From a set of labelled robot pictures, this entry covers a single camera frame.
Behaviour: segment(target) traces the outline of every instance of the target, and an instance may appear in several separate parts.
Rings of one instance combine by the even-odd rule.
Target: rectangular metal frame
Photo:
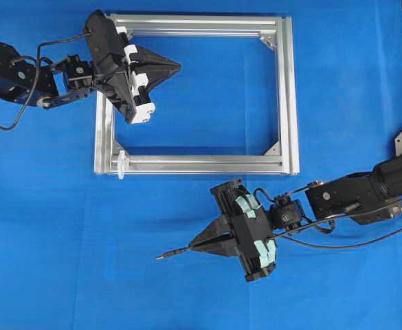
[[[110,14],[132,36],[243,36],[276,52],[278,141],[261,156],[129,155],[115,140],[114,109],[98,92],[97,174],[290,174],[300,171],[291,17]]]

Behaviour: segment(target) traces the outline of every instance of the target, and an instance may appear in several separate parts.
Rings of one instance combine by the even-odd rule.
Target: blue fabric surface
[[[271,194],[366,171],[394,154],[402,129],[399,0],[2,1],[0,41],[22,54],[79,33],[103,10],[293,17],[301,172],[243,177]],[[152,93],[150,123],[118,139],[135,153],[261,153],[276,134],[273,63],[256,40],[141,38],[183,71]],[[90,58],[84,41],[44,51]],[[402,234],[348,252],[278,242],[278,268],[247,284],[236,258],[185,253],[218,215],[209,189],[234,177],[93,174],[95,96],[28,109],[0,132],[0,330],[402,329]],[[0,122],[17,107],[0,101]],[[311,210],[307,203],[305,209]],[[339,221],[314,243],[365,241],[402,217]]]

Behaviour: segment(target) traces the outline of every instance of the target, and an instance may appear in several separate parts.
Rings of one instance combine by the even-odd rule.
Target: white plastic clip
[[[120,150],[117,159],[117,171],[118,171],[118,179],[122,180],[124,178],[124,171],[126,170],[126,163],[129,159],[126,157],[126,151]]]

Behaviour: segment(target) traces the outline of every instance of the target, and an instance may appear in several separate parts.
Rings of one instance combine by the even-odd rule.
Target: blue tablecloth
[[[301,171],[242,177],[251,190],[277,195],[394,155],[400,0],[0,0],[0,41],[35,55],[43,41],[80,33],[98,8],[292,16]],[[117,118],[132,153],[255,155],[274,141],[273,60],[262,43],[133,41],[183,69],[152,92],[148,124]],[[55,60],[67,54],[90,59],[84,41],[44,50]],[[0,131],[0,330],[402,329],[402,234],[347,252],[279,241],[275,272],[250,284],[236,258],[188,252],[156,262],[219,215],[209,189],[234,177],[94,175],[95,103],[31,108],[16,130]],[[0,122],[17,111],[0,101]],[[331,236],[300,238],[346,244],[400,226],[402,217],[367,227],[346,219]]]

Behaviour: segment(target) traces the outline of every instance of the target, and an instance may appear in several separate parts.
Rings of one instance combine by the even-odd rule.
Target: white plastic part
[[[131,64],[132,63],[131,54],[138,53],[137,46],[135,46],[135,45],[127,45],[124,48],[124,53],[126,54],[127,63]]]
[[[136,106],[137,113],[132,119],[131,124],[140,124],[150,120],[150,114],[155,112],[155,103],[146,103]]]
[[[131,80],[132,80],[132,94],[134,96],[139,95],[138,87],[141,86],[145,87],[148,84],[147,74],[136,74],[134,71],[132,71]]]
[[[125,34],[127,34],[127,29],[126,29],[125,26],[116,26],[115,28],[117,29],[117,33],[118,33],[118,34],[123,33],[123,32],[124,32]]]
[[[120,150],[117,159],[118,179],[124,178],[124,171],[126,170],[126,151]]]

